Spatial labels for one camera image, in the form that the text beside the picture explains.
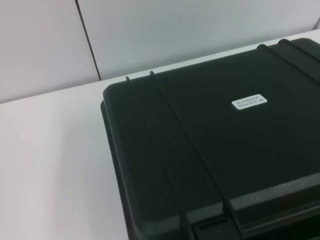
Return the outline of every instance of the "white wall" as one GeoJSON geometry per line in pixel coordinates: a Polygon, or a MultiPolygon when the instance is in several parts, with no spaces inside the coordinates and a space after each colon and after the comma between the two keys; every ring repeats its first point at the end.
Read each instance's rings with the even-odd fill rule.
{"type": "Polygon", "coordinates": [[[78,0],[102,79],[312,30],[320,0],[78,0]]]}
{"type": "Polygon", "coordinates": [[[74,0],[0,1],[0,103],[98,80],[74,0]]]}

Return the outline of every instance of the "table surface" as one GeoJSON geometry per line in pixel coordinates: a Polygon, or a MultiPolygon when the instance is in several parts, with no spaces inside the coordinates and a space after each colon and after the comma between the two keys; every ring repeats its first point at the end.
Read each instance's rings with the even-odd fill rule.
{"type": "MultiPolygon", "coordinates": [[[[320,30],[286,38],[320,43],[320,30]]],[[[153,71],[205,62],[257,46],[153,71]]],[[[134,79],[149,71],[128,76],[134,79]]],[[[128,239],[100,111],[103,90],[124,80],[125,76],[120,76],[0,104],[0,239],[128,239]]]]}

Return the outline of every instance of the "black plastic case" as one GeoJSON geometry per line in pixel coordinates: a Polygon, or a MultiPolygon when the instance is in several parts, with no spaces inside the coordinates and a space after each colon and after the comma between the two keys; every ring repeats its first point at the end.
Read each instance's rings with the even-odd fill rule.
{"type": "Polygon", "coordinates": [[[127,78],[103,99],[130,240],[320,236],[317,43],[127,78]],[[257,94],[267,102],[232,104],[257,94]]]}

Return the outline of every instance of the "sticker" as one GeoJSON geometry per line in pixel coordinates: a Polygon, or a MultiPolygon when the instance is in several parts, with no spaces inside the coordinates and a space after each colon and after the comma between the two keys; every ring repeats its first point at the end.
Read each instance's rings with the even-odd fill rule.
{"type": "Polygon", "coordinates": [[[261,96],[261,94],[256,94],[253,96],[247,96],[245,98],[235,100],[232,102],[232,104],[236,107],[236,109],[242,110],[242,109],[247,109],[259,104],[264,104],[266,102],[268,102],[267,99],[261,96]]]}

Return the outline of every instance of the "label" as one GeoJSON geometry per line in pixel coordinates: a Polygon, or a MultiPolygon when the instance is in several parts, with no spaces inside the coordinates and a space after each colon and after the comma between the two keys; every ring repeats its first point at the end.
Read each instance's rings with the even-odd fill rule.
{"type": "Polygon", "coordinates": [[[235,100],[232,102],[232,104],[236,107],[236,109],[242,110],[242,109],[247,109],[259,104],[264,104],[266,102],[268,102],[267,99],[261,96],[261,94],[256,94],[253,96],[247,96],[245,98],[235,100]]]}

